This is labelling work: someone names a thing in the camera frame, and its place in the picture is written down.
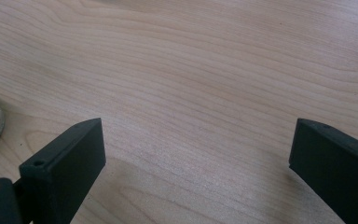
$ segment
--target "wood grain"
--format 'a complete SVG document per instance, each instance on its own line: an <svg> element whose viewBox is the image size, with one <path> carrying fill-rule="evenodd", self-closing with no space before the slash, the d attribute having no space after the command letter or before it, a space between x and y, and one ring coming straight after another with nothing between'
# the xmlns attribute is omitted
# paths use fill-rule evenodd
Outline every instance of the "wood grain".
<svg viewBox="0 0 358 224"><path fill-rule="evenodd" d="M358 1L0 1L0 177L101 117L73 223L342 223L290 169L297 118L358 138Z"/></svg>

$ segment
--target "screw hole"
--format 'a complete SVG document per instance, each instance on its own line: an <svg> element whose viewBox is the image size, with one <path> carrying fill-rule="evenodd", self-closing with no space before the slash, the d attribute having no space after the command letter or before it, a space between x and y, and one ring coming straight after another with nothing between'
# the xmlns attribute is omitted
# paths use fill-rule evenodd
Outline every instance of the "screw hole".
<svg viewBox="0 0 358 224"><path fill-rule="evenodd" d="M44 161L35 161L35 162L34 162L34 166L41 166L41 165L43 165L43 164L45 164Z"/></svg>

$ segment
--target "black bracket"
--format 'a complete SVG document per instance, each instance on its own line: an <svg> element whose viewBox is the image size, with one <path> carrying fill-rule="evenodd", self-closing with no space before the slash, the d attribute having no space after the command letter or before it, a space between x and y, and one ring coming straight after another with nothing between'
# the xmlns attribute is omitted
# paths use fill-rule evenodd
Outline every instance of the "black bracket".
<svg viewBox="0 0 358 224"><path fill-rule="evenodd" d="M101 119L78 123L0 178L0 224L68 224L106 163Z"/></svg>
<svg viewBox="0 0 358 224"><path fill-rule="evenodd" d="M299 119L289 163L345 223L358 224L358 140Z"/></svg>

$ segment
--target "black object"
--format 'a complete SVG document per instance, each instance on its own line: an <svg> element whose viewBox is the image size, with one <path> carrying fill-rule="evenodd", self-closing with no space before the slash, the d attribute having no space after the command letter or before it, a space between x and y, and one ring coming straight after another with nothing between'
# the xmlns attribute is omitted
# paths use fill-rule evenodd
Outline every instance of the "black object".
<svg viewBox="0 0 358 224"><path fill-rule="evenodd" d="M105 165L101 119L78 123L0 178L0 224L67 224Z"/></svg>
<svg viewBox="0 0 358 224"><path fill-rule="evenodd" d="M358 140L299 119L289 163L345 223L358 224Z"/></svg>

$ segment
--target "light wood surface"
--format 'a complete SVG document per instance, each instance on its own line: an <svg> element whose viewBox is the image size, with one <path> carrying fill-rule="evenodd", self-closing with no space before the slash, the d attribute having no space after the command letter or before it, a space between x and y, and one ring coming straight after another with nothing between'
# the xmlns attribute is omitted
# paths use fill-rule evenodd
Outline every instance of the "light wood surface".
<svg viewBox="0 0 358 224"><path fill-rule="evenodd" d="M358 138L358 1L0 1L0 177L102 118L73 223L343 223L288 168L297 118Z"/></svg>

